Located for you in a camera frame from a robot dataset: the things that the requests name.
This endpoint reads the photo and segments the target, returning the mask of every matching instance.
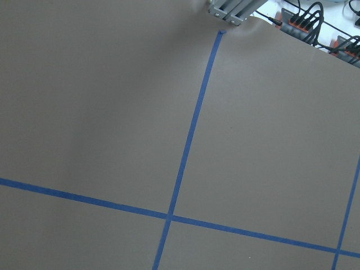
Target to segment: blue tape strip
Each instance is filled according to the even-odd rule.
[[[183,175],[184,175],[184,170],[185,170],[185,167],[186,167],[187,158],[188,158],[188,155],[189,155],[189,152],[190,152],[191,142],[192,142],[192,139],[194,137],[196,123],[197,123],[197,120],[199,119],[201,105],[203,104],[203,100],[204,100],[204,96],[205,96],[205,92],[206,92],[206,87],[208,86],[210,73],[212,72],[212,68],[213,68],[216,53],[218,51],[222,36],[225,33],[226,33],[225,31],[219,31],[218,32],[218,35],[217,35],[217,37],[215,39],[213,48],[212,48],[211,53],[210,53],[210,57],[209,57],[208,64],[206,66],[204,78],[202,80],[202,84],[201,84],[201,87],[200,87],[199,96],[197,98],[195,110],[193,112],[189,132],[188,132],[186,143],[185,143],[184,152],[182,154],[182,158],[181,158],[181,162],[180,162],[178,175],[176,177],[173,196],[171,198],[171,202],[170,202],[170,205],[169,205],[168,217],[167,217],[166,222],[164,224],[163,234],[161,236],[159,247],[158,247],[157,252],[156,252],[156,256],[155,256],[154,264],[152,266],[152,270],[158,270],[158,267],[159,267],[159,264],[160,264],[160,260],[161,260],[162,254],[163,254],[165,242],[166,242],[166,239],[167,239],[168,233],[169,233],[172,216],[174,214],[176,202],[177,202],[177,199],[178,199],[178,196],[179,196],[180,186],[181,186],[182,178],[183,178]]]
[[[116,204],[111,201],[94,199],[94,198],[87,197],[87,196],[77,195],[77,194],[73,194],[73,193],[69,193],[69,192],[65,192],[65,191],[53,190],[51,188],[39,187],[39,186],[35,186],[33,184],[26,184],[26,183],[16,182],[16,181],[7,180],[7,179],[3,179],[3,178],[0,178],[0,185],[7,186],[7,187],[14,187],[14,188],[18,188],[20,190],[27,190],[27,191],[31,191],[31,192],[35,192],[35,193],[59,197],[59,198],[68,199],[68,200],[72,200],[72,201],[80,201],[81,203],[98,205],[98,206],[102,206],[102,207],[106,207],[106,208],[112,208],[112,209],[116,209],[116,210],[130,212],[130,213],[134,213],[134,214],[147,215],[149,217],[154,217],[154,218],[161,218],[161,219],[167,218],[167,215],[165,213],[161,213],[161,212],[157,212],[157,211],[133,207],[133,206],[125,205],[125,204]]]
[[[78,201],[81,203],[93,204],[93,205],[98,205],[98,206],[106,207],[106,208],[112,208],[112,209],[130,212],[130,213],[134,213],[134,214],[147,215],[149,217],[166,219],[166,221],[169,221],[168,215],[165,213],[152,211],[152,210],[148,210],[148,209],[143,209],[143,208],[137,208],[137,207],[124,205],[124,204],[116,204],[116,203],[113,203],[110,201],[104,201],[104,200],[94,199],[91,197],[86,197],[86,196],[68,193],[68,192],[64,192],[64,191],[53,190],[51,188],[35,186],[32,184],[16,182],[16,181],[7,180],[7,179],[3,179],[3,178],[0,178],[0,185],[7,186],[7,187],[13,187],[13,188],[17,188],[20,190],[26,190],[26,191],[31,191],[31,192],[35,192],[35,193],[40,193],[40,194],[44,194],[44,195],[59,197],[59,198],[67,199],[67,200]],[[249,236],[249,237],[258,238],[258,239],[280,242],[280,243],[289,244],[289,245],[301,246],[301,247],[309,248],[309,249],[321,250],[321,251],[326,251],[326,252],[331,252],[331,253],[338,252],[337,249],[333,249],[330,247],[314,245],[314,244],[296,241],[296,240],[292,240],[292,239],[288,239],[288,238],[282,238],[282,237],[278,237],[278,236],[266,235],[265,233],[247,231],[244,229],[233,228],[233,227],[229,227],[229,226],[219,225],[219,224],[205,222],[205,221],[191,219],[191,218],[179,217],[176,215],[172,216],[171,221],[184,223],[184,224],[190,224],[190,225],[194,225],[194,226],[198,226],[198,227],[209,228],[209,229],[223,231],[223,232],[235,233],[238,235],[244,235],[244,236]],[[167,234],[164,234],[164,232],[166,232],[166,230],[163,230],[162,238],[167,237]],[[340,253],[340,255],[360,258],[360,253],[355,253],[355,252],[346,251],[346,250],[340,250],[339,253]]]
[[[266,235],[266,234],[260,233],[260,232],[253,232],[253,231],[248,231],[245,229],[238,229],[238,228],[233,228],[233,227],[229,227],[229,226],[218,225],[215,223],[200,221],[200,220],[191,219],[191,218],[179,217],[176,215],[173,216],[173,221],[181,222],[181,223],[185,223],[185,224],[191,224],[191,225],[199,226],[199,227],[205,227],[205,228],[223,231],[223,232],[235,233],[237,235],[244,235],[244,236],[254,237],[254,238],[258,238],[258,239],[264,239],[264,240],[269,240],[269,241],[273,241],[273,242],[289,244],[292,246],[301,246],[302,248],[316,249],[316,250],[321,250],[321,251],[330,252],[330,253],[336,252],[336,249],[333,249],[333,248],[327,247],[327,246],[310,244],[307,242],[296,241],[296,240],[278,237],[278,236],[274,236],[274,235]]]
[[[345,230],[346,230],[347,225],[348,225],[348,220],[349,220],[351,205],[352,205],[353,200],[354,200],[356,185],[357,185],[357,183],[358,183],[359,171],[360,171],[360,157],[359,157],[359,160],[358,160],[358,165],[357,165],[357,167],[356,167],[355,176],[354,176],[354,181],[353,181],[353,185],[352,185],[352,187],[351,187],[351,192],[350,192],[350,196],[349,196],[348,205],[347,205],[347,207],[346,207],[346,212],[345,212],[345,217],[344,217],[344,221],[343,221],[343,226],[342,226],[342,228],[341,228],[340,237],[339,237],[339,242],[337,243],[337,249],[336,249],[336,253],[335,253],[335,256],[334,256],[334,261],[332,262],[331,270],[335,270],[335,269],[336,269],[336,265],[337,265],[337,263],[338,263],[338,258],[339,258],[339,254],[340,254],[340,251],[341,251],[341,246],[342,246],[343,241],[344,241]]]

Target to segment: floor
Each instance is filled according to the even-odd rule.
[[[358,269],[356,67],[202,1],[3,5],[0,269]]]

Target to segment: metal bracket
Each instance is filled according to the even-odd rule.
[[[267,0],[209,0],[209,13],[239,26]]]

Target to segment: blue tape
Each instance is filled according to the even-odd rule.
[[[307,243],[307,242],[292,240],[292,239],[278,237],[278,236],[274,236],[274,235],[266,235],[266,234],[260,233],[260,232],[253,232],[253,231],[248,231],[245,229],[238,229],[238,228],[233,228],[233,227],[229,227],[229,226],[218,225],[215,223],[200,221],[200,220],[191,219],[191,218],[179,217],[176,215],[173,216],[173,221],[190,224],[190,225],[194,225],[194,226],[199,226],[199,227],[205,227],[205,228],[223,231],[223,232],[235,233],[237,235],[244,235],[244,236],[249,236],[249,237],[253,237],[253,238],[269,240],[269,241],[288,244],[288,245],[292,245],[292,246],[301,246],[302,248],[316,249],[316,250],[321,250],[321,251],[330,252],[330,253],[336,252],[336,249],[333,249],[333,248],[327,247],[327,246],[315,245],[315,244],[311,244],[311,243]]]
[[[158,267],[159,267],[159,264],[160,264],[160,260],[161,260],[162,254],[163,254],[165,242],[166,242],[166,239],[168,237],[171,220],[172,220],[172,217],[173,217],[173,214],[174,214],[174,211],[175,211],[176,202],[177,202],[177,199],[178,199],[178,196],[179,196],[180,186],[181,186],[182,178],[183,178],[183,175],[184,175],[184,170],[185,170],[185,167],[186,167],[186,162],[187,162],[187,158],[188,158],[190,148],[191,148],[191,142],[192,142],[192,139],[193,139],[194,134],[195,134],[196,123],[197,123],[197,120],[199,119],[201,105],[203,104],[203,100],[204,100],[204,96],[205,96],[205,92],[206,92],[206,87],[208,86],[210,73],[212,72],[212,68],[213,68],[216,53],[218,51],[222,36],[225,33],[226,33],[226,31],[219,31],[218,32],[218,35],[217,35],[217,37],[215,39],[213,48],[212,48],[211,53],[210,53],[210,57],[209,57],[208,64],[206,66],[204,78],[202,80],[202,84],[201,84],[201,87],[200,87],[199,96],[198,96],[197,101],[196,101],[195,110],[193,112],[193,116],[192,116],[192,119],[191,119],[191,124],[190,124],[189,132],[188,132],[188,135],[187,135],[184,152],[182,154],[178,175],[176,177],[173,196],[171,198],[171,202],[170,202],[170,205],[169,205],[168,217],[167,217],[166,222],[164,224],[163,234],[161,236],[159,247],[158,247],[157,252],[156,252],[156,256],[155,256],[154,264],[152,266],[152,270],[158,270]]]
[[[339,237],[339,242],[337,243],[336,253],[335,253],[335,256],[334,256],[334,261],[332,262],[331,270],[335,270],[335,269],[336,269],[336,265],[337,265],[337,263],[338,263],[339,254],[340,254],[340,252],[341,252],[341,246],[343,245],[343,241],[344,241],[345,230],[346,230],[347,225],[348,225],[348,220],[349,220],[349,215],[350,215],[351,206],[352,206],[352,203],[353,203],[353,200],[354,200],[356,185],[357,185],[357,183],[358,183],[359,171],[360,171],[360,157],[359,157],[359,160],[358,160],[358,165],[357,165],[357,167],[356,167],[355,176],[354,176],[354,181],[353,181],[353,185],[352,185],[352,187],[351,187],[351,192],[350,192],[350,196],[349,196],[348,205],[347,205],[347,207],[346,207],[346,212],[345,212],[345,217],[344,217],[344,221],[343,221],[343,226],[342,226],[342,228],[341,228],[340,237]]]
[[[170,221],[174,221],[174,222],[194,225],[194,226],[198,226],[198,227],[209,228],[209,229],[213,229],[213,230],[217,230],[217,231],[235,233],[238,235],[244,235],[244,236],[249,236],[249,237],[258,238],[258,239],[264,239],[264,240],[269,240],[269,241],[274,241],[274,242],[279,242],[279,243],[284,243],[284,244],[289,244],[289,245],[301,246],[303,248],[326,251],[326,252],[330,252],[330,253],[338,252],[337,249],[333,249],[330,247],[310,244],[310,243],[296,241],[296,240],[292,240],[292,239],[288,239],[288,238],[282,238],[282,237],[278,237],[278,236],[266,235],[265,233],[247,231],[245,229],[233,228],[233,227],[229,227],[229,226],[224,226],[224,225],[220,225],[220,224],[205,222],[205,221],[191,219],[191,218],[179,217],[176,215],[173,215],[172,218],[170,219],[170,218],[168,218],[167,214],[157,212],[157,211],[152,211],[152,210],[143,209],[143,208],[137,208],[137,207],[124,205],[124,204],[116,204],[116,203],[113,203],[110,201],[94,199],[91,197],[86,197],[86,196],[77,195],[77,194],[59,191],[59,190],[53,190],[51,188],[35,186],[33,184],[26,184],[26,183],[7,180],[7,179],[3,179],[3,178],[0,178],[0,185],[17,188],[20,190],[31,191],[31,192],[35,192],[35,193],[39,193],[39,194],[59,197],[59,198],[67,199],[67,200],[78,201],[81,203],[93,204],[93,205],[98,205],[98,206],[106,207],[106,208],[112,208],[115,210],[130,212],[130,213],[134,213],[134,214],[147,215],[149,217],[166,219],[165,226],[168,226],[168,227],[170,227]],[[166,239],[168,232],[169,232],[169,228],[163,230],[163,235],[161,236],[161,239]],[[346,250],[340,250],[339,254],[349,256],[349,257],[360,258],[360,253],[355,253],[355,252],[346,251]]]
[[[133,207],[133,206],[125,205],[125,204],[116,204],[111,201],[94,199],[94,198],[87,197],[87,196],[77,195],[77,194],[60,191],[60,190],[53,190],[51,188],[39,187],[39,186],[35,186],[33,184],[26,184],[26,183],[16,182],[16,181],[7,180],[7,179],[3,179],[3,178],[0,178],[0,185],[7,186],[7,187],[14,187],[14,188],[18,188],[20,190],[27,190],[27,191],[31,191],[31,192],[35,192],[35,193],[59,197],[59,198],[68,199],[68,200],[72,200],[72,201],[79,201],[81,203],[93,204],[93,205],[98,205],[98,206],[102,206],[102,207],[106,207],[106,208],[112,208],[112,209],[130,212],[130,213],[134,213],[134,214],[147,215],[149,217],[154,217],[154,218],[165,219],[167,217],[167,215],[165,213],[161,213],[161,212],[157,212],[157,211]]]

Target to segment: white surface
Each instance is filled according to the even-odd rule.
[[[314,2],[316,1],[300,0],[301,7],[303,9],[307,9]],[[359,17],[351,11],[348,1],[334,3],[326,0],[320,0],[319,2],[321,2],[324,6],[324,18],[327,23],[332,24],[349,35],[360,34],[360,28],[354,26],[355,21]],[[296,5],[298,4],[296,0],[293,0],[293,3]],[[353,1],[352,7],[355,10],[360,10],[360,2]],[[268,2],[259,8],[259,11],[270,17],[275,17],[276,13],[281,11],[281,8],[285,8],[292,12],[298,11],[297,7],[294,7],[283,0],[268,0]],[[254,13],[254,16],[265,19],[257,13]],[[332,39],[337,39],[338,35],[347,38],[343,33],[335,30],[327,24],[322,24],[318,40],[324,45],[329,45]]]

